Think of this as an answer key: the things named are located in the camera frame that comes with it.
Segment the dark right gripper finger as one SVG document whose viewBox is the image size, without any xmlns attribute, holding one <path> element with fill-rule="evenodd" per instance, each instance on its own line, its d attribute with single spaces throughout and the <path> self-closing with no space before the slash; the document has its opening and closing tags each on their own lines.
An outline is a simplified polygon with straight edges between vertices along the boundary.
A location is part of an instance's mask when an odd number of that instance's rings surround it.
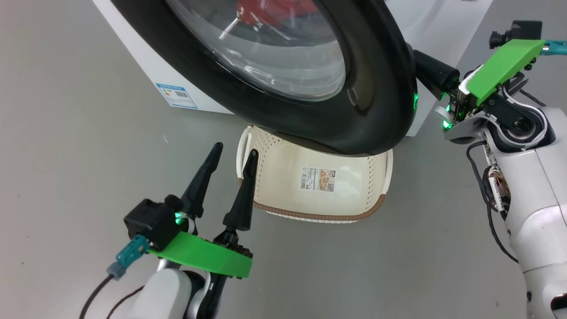
<svg viewBox="0 0 567 319">
<path fill-rule="evenodd" d="M 413 50 L 413 58 L 417 79 L 437 100 L 459 86 L 459 70 L 418 50 Z"/>
</svg>

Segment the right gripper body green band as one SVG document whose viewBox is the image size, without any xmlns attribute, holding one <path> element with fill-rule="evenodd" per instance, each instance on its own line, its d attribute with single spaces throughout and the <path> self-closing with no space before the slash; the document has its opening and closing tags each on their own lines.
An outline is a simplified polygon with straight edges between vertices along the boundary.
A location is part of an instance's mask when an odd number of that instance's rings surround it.
<svg viewBox="0 0 567 319">
<path fill-rule="evenodd" d="M 450 102 L 440 113 L 443 131 L 448 132 L 481 112 L 494 118 L 498 127 L 512 132 L 533 129 L 534 120 L 528 111 L 515 107 L 504 92 L 511 79 L 522 77 L 522 69 L 531 68 L 545 46 L 544 40 L 509 40 L 502 43 L 486 63 L 469 72 L 464 80 L 460 81 L 456 69 L 443 73 L 443 81 L 437 85 L 438 99 L 450 96 Z"/>
</svg>

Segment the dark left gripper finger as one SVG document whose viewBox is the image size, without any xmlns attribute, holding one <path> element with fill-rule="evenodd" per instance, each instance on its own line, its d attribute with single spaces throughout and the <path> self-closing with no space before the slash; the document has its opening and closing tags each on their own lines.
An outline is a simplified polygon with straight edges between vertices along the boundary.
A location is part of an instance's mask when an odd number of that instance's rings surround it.
<svg viewBox="0 0 567 319">
<path fill-rule="evenodd" d="M 206 160 L 197 170 L 188 188 L 182 195 L 182 202 L 184 204 L 182 212 L 186 214 L 186 217 L 189 219 L 202 218 L 203 216 L 203 204 L 207 188 L 213 172 L 215 172 L 218 167 L 223 147 L 223 143 L 215 143 L 213 145 Z"/>
<path fill-rule="evenodd" d="M 223 244 L 237 244 L 237 231 L 249 231 L 251 228 L 258 159 L 258 151 L 252 149 L 244 167 L 243 181 L 237 197 L 223 219 L 225 225 L 225 230 L 221 234 Z"/>
</svg>

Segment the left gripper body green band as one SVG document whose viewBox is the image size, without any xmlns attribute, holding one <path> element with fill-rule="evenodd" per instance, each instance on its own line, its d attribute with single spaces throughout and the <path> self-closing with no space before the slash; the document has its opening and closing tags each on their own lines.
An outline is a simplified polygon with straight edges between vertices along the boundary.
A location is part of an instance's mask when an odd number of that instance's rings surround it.
<svg viewBox="0 0 567 319">
<path fill-rule="evenodd" d="M 229 277 L 248 277 L 252 258 L 182 230 L 192 223 L 184 213 L 149 213 L 149 253 L 182 266 Z"/>
</svg>

